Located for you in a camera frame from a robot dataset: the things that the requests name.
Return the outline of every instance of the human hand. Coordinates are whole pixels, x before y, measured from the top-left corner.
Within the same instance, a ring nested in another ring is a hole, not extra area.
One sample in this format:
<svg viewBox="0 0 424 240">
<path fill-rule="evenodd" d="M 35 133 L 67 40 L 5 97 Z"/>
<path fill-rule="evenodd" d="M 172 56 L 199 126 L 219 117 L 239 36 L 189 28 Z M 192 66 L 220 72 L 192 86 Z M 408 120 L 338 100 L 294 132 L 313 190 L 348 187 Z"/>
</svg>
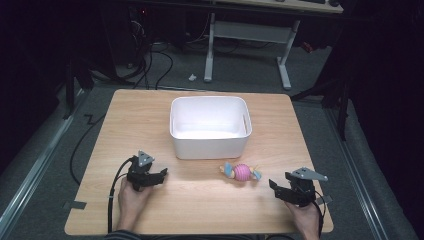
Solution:
<svg viewBox="0 0 424 240">
<path fill-rule="evenodd" d="M 309 203 L 305 207 L 298 207 L 284 201 L 293 215 L 294 224 L 304 240 L 319 239 L 319 212 L 314 204 Z"/>
<path fill-rule="evenodd" d="M 122 178 L 118 195 L 121 214 L 116 230 L 133 230 L 152 190 L 153 186 L 144 188 L 142 192 L 137 192 L 126 177 Z"/>
</svg>

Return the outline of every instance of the white container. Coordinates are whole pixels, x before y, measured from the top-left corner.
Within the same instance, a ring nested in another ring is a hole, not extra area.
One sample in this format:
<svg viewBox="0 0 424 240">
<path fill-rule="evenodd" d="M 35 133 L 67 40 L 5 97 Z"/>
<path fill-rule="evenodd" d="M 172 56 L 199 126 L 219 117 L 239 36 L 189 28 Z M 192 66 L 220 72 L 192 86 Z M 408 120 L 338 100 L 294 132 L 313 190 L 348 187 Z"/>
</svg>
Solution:
<svg viewBox="0 0 424 240">
<path fill-rule="evenodd" d="M 180 159 L 237 158 L 252 124 L 239 97 L 180 97 L 172 102 L 170 133 Z"/>
</svg>

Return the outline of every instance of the wooden tabletop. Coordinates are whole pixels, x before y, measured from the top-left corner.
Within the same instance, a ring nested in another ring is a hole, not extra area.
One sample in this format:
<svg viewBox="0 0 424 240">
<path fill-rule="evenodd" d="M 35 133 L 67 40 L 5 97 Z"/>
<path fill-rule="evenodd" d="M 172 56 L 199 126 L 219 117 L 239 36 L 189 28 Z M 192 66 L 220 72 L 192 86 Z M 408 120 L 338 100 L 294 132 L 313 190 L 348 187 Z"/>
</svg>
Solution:
<svg viewBox="0 0 424 240">
<path fill-rule="evenodd" d="M 261 7 L 284 8 L 290 10 L 321 13 L 343 13 L 343 8 L 340 5 L 337 7 L 332 7 L 328 3 L 328 0 L 324 4 L 300 0 L 285 0 L 284 2 L 278 2 L 276 0 L 216 0 L 216 2 L 247 4 Z"/>
<path fill-rule="evenodd" d="M 252 134 L 241 157 L 218 160 L 176 158 L 169 131 L 171 103 L 182 96 L 238 96 L 246 101 Z M 152 173 L 168 168 L 155 186 L 135 231 L 143 234 L 238 234 L 296 231 L 284 203 L 274 197 L 268 179 L 289 188 L 284 172 L 302 166 L 314 169 L 292 103 L 283 94 L 118 90 L 82 179 L 65 226 L 70 235 L 107 233 L 107 203 L 121 164 L 142 150 L 155 161 Z M 228 161 L 259 166 L 260 181 L 238 182 L 219 167 Z M 321 192 L 318 182 L 316 189 Z M 119 192 L 116 186 L 115 197 Z M 115 198 L 113 226 L 119 217 Z M 327 212 L 323 232 L 333 229 Z"/>
</svg>

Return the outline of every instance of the dog toy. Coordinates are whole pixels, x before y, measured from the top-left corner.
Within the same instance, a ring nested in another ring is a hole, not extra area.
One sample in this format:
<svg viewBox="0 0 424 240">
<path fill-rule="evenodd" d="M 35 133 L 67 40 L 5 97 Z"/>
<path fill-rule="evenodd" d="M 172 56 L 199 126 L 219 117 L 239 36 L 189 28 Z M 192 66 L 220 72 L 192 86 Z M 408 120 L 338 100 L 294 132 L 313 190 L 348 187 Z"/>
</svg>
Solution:
<svg viewBox="0 0 424 240">
<path fill-rule="evenodd" d="M 237 181 L 248 181 L 251 178 L 256 180 L 261 179 L 262 175 L 256 168 L 247 166 L 246 164 L 238 164 L 235 167 L 231 166 L 228 162 L 224 166 L 219 167 L 228 178 L 234 178 Z"/>
</svg>

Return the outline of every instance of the sleeve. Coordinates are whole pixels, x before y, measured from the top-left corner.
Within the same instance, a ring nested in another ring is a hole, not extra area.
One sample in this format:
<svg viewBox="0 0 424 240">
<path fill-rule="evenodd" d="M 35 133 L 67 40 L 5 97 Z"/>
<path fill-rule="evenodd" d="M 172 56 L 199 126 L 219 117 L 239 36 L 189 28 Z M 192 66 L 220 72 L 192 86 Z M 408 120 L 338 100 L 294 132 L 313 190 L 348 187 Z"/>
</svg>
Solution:
<svg viewBox="0 0 424 240">
<path fill-rule="evenodd" d="M 118 230 L 106 235 L 104 240 L 140 240 L 140 236 L 126 230 Z"/>
</svg>

